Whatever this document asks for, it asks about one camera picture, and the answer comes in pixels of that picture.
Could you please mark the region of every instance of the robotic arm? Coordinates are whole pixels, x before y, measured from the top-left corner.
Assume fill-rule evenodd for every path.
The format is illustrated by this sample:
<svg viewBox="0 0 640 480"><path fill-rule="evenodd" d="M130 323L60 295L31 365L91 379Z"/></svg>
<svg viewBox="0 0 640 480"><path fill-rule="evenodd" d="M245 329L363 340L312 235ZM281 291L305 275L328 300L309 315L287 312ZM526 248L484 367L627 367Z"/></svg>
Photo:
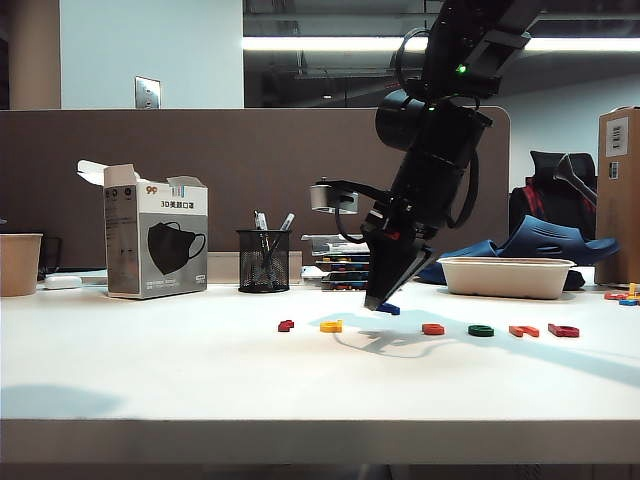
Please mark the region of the robotic arm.
<svg viewBox="0 0 640 480"><path fill-rule="evenodd" d="M365 306L375 310L432 257L427 241L447 224L460 226L471 213L477 194L475 153L491 120L478 111L481 98L498 92L502 72L529 41L526 29L540 9L536 0L446 0L429 32L420 78L405 80L401 72L405 36L396 55L402 90L389 94L376 113L376 130L386 145L406 152L391 189L377 190L343 180L317 182L340 192L359 192L375 200L360 226L370 250ZM475 99L476 108L452 99ZM460 180L470 166L467 199L457 220L450 217Z"/></svg>

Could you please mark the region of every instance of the blue slipper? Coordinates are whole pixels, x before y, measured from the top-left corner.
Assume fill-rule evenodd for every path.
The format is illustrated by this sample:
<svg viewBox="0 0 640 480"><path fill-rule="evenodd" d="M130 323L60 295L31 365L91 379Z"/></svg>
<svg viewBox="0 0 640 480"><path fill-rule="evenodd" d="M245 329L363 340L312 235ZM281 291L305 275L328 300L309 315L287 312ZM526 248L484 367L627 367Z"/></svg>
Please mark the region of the blue slipper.
<svg viewBox="0 0 640 480"><path fill-rule="evenodd" d="M580 229L563 227L526 215L497 252L504 258L561 258L593 265L620 250L615 238L585 241Z"/></svg>
<svg viewBox="0 0 640 480"><path fill-rule="evenodd" d="M443 253L441 257L560 258L577 265L593 265L619 249L615 238L585 241L578 228L555 225L526 215L501 248L497 248L491 240L483 240L454 252ZM438 262L422 269L418 277L428 283L447 283L442 265ZM583 279L574 277L567 277L565 290L575 290L584 284Z"/></svg>

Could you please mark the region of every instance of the pen holder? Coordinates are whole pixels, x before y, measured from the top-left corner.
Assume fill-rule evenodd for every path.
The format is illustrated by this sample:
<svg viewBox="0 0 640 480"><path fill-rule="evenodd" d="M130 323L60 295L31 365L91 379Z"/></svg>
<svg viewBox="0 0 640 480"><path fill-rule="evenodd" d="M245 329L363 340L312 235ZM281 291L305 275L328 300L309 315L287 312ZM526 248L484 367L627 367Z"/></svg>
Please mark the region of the pen holder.
<svg viewBox="0 0 640 480"><path fill-rule="evenodd" d="M237 230L240 239L240 290L273 293L289 290L291 230Z"/></svg>

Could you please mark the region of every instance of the gray partition wall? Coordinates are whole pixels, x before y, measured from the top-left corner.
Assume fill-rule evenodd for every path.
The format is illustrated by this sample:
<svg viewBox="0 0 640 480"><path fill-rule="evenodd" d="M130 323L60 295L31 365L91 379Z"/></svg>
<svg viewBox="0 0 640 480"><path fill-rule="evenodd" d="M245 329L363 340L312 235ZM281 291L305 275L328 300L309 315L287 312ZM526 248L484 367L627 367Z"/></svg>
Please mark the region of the gray partition wall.
<svg viewBox="0 0 640 480"><path fill-rule="evenodd" d="M507 235L509 118L482 111L494 125L478 150L478 202L463 228L434 239L440 251ZM383 189L393 181L403 152L380 142L374 118L375 109L0 112L0 231L61 237L63 267L104 266L102 193L76 164L132 163L149 180L192 175L209 187L210 251L237 250L235 230L252 227L255 209L272 228L293 212L292 249L309 262L300 235L336 233L331 215L310 210L309 185L322 176ZM363 200L345 218L350 232L370 206Z"/></svg>

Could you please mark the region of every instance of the green ring piece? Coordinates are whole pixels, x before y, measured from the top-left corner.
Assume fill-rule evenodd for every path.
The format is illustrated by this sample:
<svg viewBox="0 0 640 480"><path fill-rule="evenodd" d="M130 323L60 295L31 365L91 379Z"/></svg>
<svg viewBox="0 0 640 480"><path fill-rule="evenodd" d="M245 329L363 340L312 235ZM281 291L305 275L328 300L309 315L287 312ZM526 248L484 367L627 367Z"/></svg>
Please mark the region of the green ring piece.
<svg viewBox="0 0 640 480"><path fill-rule="evenodd" d="M489 325L469 325L468 332L474 337L493 337L493 328Z"/></svg>

